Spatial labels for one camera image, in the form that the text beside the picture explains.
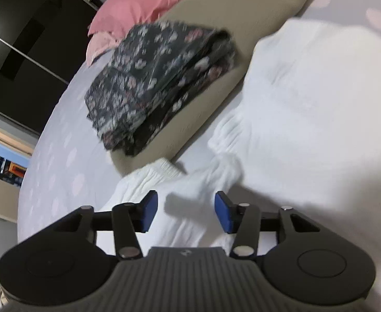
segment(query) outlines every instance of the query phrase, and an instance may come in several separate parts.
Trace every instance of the pillow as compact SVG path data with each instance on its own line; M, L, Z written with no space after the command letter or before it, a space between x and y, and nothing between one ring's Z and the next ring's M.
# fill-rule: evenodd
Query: pillow
M225 28L240 51L239 66L213 82L176 114L150 144L135 157L121 149L111 158L121 174L129 173L160 157L172 159L220 106L247 72L258 40L277 31L297 14L306 0L182 0L161 20L184 21Z
M106 31L93 34L86 48L86 65L90 67L96 58L108 50L118 47L118 44L119 41Z
M92 20L88 35L106 31L123 39L136 24L153 22L179 0L107 0Z

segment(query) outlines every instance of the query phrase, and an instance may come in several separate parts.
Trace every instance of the blue finger pad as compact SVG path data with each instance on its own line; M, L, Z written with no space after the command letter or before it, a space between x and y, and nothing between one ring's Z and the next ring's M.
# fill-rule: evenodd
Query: blue finger pad
M215 213L224 232L232 233L233 221L231 220L231 213L229 212L229 208L225 205L221 196L218 194L215 194Z
M150 200L144 208L143 232L147 232L148 229L150 229L150 225L154 219L154 216L156 215L157 208L158 196L157 193L154 192L154 194L151 196Z

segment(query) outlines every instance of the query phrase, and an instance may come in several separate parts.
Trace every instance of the pink pillow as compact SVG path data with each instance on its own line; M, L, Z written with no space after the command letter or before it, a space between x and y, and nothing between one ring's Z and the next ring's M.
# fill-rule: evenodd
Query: pink pillow
M106 31L93 34L86 49L86 65L90 67L97 57L118 45L119 41Z
M123 39L136 24L153 22L179 0L107 0L92 20L88 35L107 31Z

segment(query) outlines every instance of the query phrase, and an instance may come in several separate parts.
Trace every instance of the beige pillow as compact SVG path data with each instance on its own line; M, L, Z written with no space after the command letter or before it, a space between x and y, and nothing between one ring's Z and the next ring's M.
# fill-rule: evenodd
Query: beige pillow
M182 0L168 11L162 19L226 28L241 53L240 64L183 108L137 156L126 157L121 150L112 152L117 169L125 174L160 157L172 159L244 77L258 40L277 31L305 1Z

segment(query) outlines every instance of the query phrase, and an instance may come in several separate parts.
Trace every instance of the round button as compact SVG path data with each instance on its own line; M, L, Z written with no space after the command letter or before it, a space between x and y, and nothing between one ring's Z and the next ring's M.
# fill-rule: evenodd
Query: round button
M41 251L27 261L27 270L37 277L59 277L68 273L75 263L73 256L58 250Z
M254 253L254 249L248 245L240 245L233 249L238 257L248 257Z
M119 253L122 258L131 259L137 257L140 254L140 250L134 246L125 246L124 248L120 249Z
M310 250L299 256L297 264L308 275L331 278L340 275L346 268L346 260L329 250Z

